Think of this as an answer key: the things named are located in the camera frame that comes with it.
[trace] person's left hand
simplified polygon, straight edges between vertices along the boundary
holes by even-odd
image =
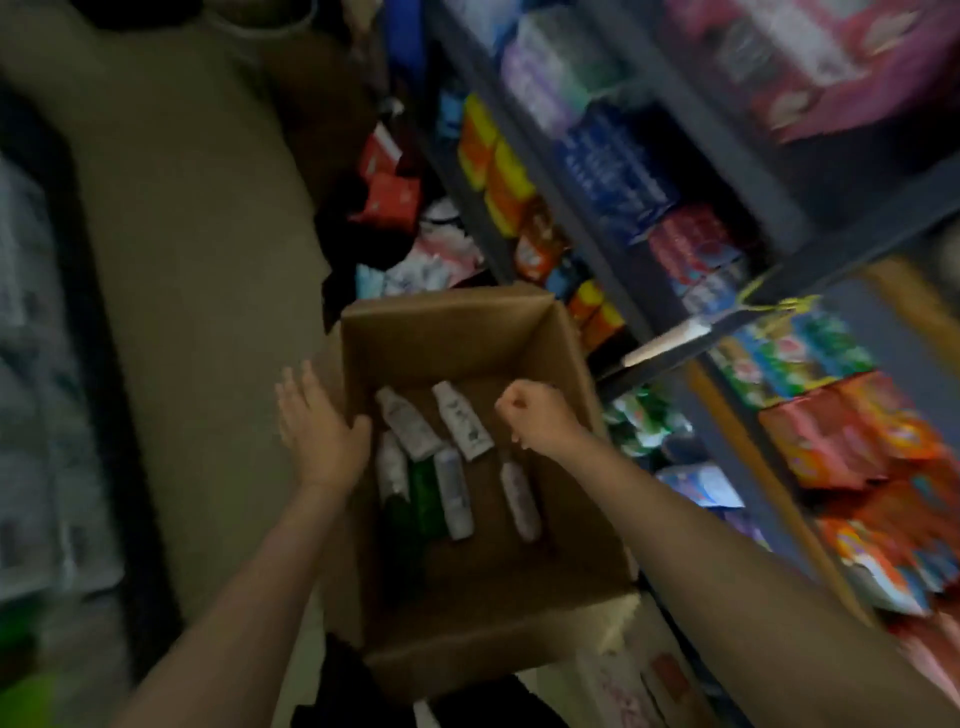
[[[300,487],[346,496],[370,461],[371,419],[360,415],[349,427],[309,361],[303,362],[299,383],[290,367],[283,370],[276,403],[280,435],[293,453]]]

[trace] black pants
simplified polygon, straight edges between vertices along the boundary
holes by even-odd
[[[513,675],[433,700],[430,710],[443,728],[566,726]],[[356,651],[328,634],[317,701],[312,707],[297,708],[292,728],[415,728],[416,725],[413,708],[389,703]]]

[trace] person's right arm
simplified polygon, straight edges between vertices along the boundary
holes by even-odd
[[[518,381],[496,408],[580,482],[755,725],[960,725],[891,638],[594,437],[558,390]]]

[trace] aisle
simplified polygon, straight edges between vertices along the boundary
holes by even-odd
[[[327,266],[272,109],[200,29],[99,36],[69,10],[11,11],[0,68],[69,139],[185,617],[285,502],[272,385],[323,336]],[[277,725],[316,687],[311,609]]]

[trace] open cardboard box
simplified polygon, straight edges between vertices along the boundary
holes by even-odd
[[[408,398],[448,437],[430,387],[448,379],[499,448],[511,433],[493,404],[515,378],[558,387],[582,423],[605,436],[577,333],[553,296],[527,285],[446,291],[350,306],[321,361],[348,417],[385,425],[373,394]],[[353,643],[390,696],[412,701],[480,680],[602,649],[637,605],[623,545],[561,468],[532,452],[521,462],[537,493],[544,535],[516,534],[491,451],[465,463],[474,535],[427,547],[420,596],[390,604],[382,591],[380,504],[368,470],[325,550],[327,629]]]

